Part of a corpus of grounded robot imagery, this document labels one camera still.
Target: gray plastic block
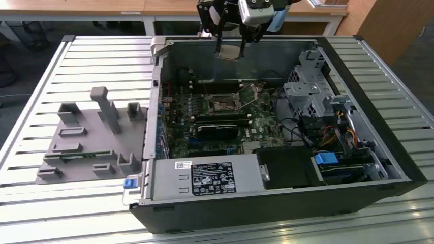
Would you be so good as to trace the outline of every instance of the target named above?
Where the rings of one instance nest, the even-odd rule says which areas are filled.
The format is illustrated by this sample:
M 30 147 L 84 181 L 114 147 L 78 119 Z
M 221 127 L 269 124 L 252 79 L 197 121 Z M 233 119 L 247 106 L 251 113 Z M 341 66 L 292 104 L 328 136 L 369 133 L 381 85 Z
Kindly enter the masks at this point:
M 144 120 L 144 114 L 141 112 L 140 103 L 128 103 L 126 114 L 129 121 Z
M 58 168 L 46 166 L 46 167 L 38 169 L 36 175 L 42 180 L 54 180 L 54 179 L 60 179 L 61 178 L 62 173 L 58 170 Z
M 100 89 L 97 92 L 102 98 L 105 97 L 104 91 L 105 89 Z M 96 96 L 96 100 L 104 103 L 100 96 Z M 62 120 L 60 121 L 40 169 L 54 167 L 62 174 L 60 178 L 37 177 L 36 183 L 49 184 L 125 178 L 129 174 L 138 173 L 141 170 L 146 108 L 132 105 L 129 108 L 114 109 L 116 122 L 120 127 L 120 133 L 114 134 L 106 117 L 102 116 L 104 121 L 100 119 L 100 109 L 80 111 L 77 108 L 74 109 L 73 105 L 61 107 L 61 112 L 70 112 L 77 123 L 73 126 L 70 123 L 65 124 Z M 138 116 L 142 114 L 141 120 L 133 119 L 130 121 L 132 111 L 136 111 Z M 98 164 L 109 164 L 108 171 L 104 171 L 102 168 L 93 168 L 93 165 Z
M 74 103 L 62 103 L 57 111 L 57 116 L 65 125 L 76 125 L 76 115 L 80 113 L 81 111 Z
M 122 155 L 118 154 L 117 157 L 117 166 L 124 174 L 132 174 L 140 169 L 140 163 L 134 158 L 134 155 L 130 153 L 128 157 L 128 161 L 124 159 Z
M 100 86 L 100 87 L 93 87 L 90 91 L 90 99 L 97 102 L 100 108 L 101 108 L 101 113 L 104 116 L 104 120 L 108 123 L 109 129 L 113 134 L 120 133 L 120 126 L 117 122 L 118 118 L 118 113 L 114 107 L 114 104 L 106 100 L 106 88 Z
M 54 144 L 52 151 L 54 153 L 76 153 L 82 150 L 82 146 L 80 143 L 70 144 Z
M 113 175 L 114 174 L 114 169 L 113 169 L 113 166 L 110 166 L 109 163 L 105 163 L 105 164 L 93 164 L 92 165 L 92 172 L 98 177 L 105 177 L 105 176 L 109 176 L 109 175 Z
M 58 136 L 60 137 L 77 136 L 77 135 L 85 135 L 86 133 L 88 131 L 85 130 L 84 127 L 69 127 L 58 131 Z

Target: metal grating table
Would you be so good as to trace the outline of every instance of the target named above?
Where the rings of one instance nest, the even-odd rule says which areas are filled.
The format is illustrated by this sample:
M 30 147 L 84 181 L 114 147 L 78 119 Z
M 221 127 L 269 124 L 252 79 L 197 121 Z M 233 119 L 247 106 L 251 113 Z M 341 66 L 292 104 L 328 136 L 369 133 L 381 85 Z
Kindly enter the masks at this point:
M 34 185 L 60 102 L 94 109 L 89 92 L 97 85 L 108 88 L 116 107 L 130 101 L 148 105 L 150 37 L 76 37 L 61 42 L 0 151 L 0 243 L 424 243 L 434 238 L 432 116 L 364 41 L 328 41 L 425 175 L 425 185 L 355 214 L 166 235 L 148 233 L 129 214 L 121 179 Z

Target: wooden table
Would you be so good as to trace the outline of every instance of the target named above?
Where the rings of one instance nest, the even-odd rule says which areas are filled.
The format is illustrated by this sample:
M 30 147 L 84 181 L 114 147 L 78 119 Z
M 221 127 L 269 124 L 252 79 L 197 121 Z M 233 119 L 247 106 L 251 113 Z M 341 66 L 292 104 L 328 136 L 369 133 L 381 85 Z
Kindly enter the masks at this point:
M 200 21 L 193 0 L 145 0 L 144 27 L 146 35 L 154 35 L 156 21 Z M 285 22 L 325 22 L 323 35 L 333 35 L 341 18 L 347 16 L 345 9 L 316 9 L 307 0 L 291 5 Z
M 320 22 L 317 34 L 332 35 L 347 14 L 344 9 L 315 9 L 303 0 L 284 21 Z M 0 0 L 0 21 L 142 21 L 146 35 L 154 35 L 154 21 L 200 19 L 196 0 Z M 299 24 L 293 34 L 307 28 Z
M 145 0 L 0 0 L 0 21 L 141 21 Z
M 434 17 L 434 0 L 349 0 L 337 35 L 360 35 L 391 65 Z

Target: warning label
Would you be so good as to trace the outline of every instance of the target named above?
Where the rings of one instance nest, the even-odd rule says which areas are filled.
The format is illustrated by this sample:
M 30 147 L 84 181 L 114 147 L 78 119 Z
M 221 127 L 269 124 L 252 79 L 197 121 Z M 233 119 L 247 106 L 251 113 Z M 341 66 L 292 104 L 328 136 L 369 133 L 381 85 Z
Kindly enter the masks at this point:
M 236 192 L 232 163 L 192 164 L 190 184 L 194 196 Z

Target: robotic arm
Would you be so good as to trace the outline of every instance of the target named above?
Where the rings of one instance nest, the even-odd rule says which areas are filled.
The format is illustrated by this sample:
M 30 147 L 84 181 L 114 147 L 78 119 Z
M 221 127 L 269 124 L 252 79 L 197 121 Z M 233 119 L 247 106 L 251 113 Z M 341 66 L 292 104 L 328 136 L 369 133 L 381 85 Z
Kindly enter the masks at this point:
M 214 53 L 220 52 L 224 32 L 239 28 L 243 57 L 245 43 L 259 42 L 265 31 L 276 32 L 289 5 L 300 0 L 198 0 L 197 12 L 202 29 L 216 38 Z

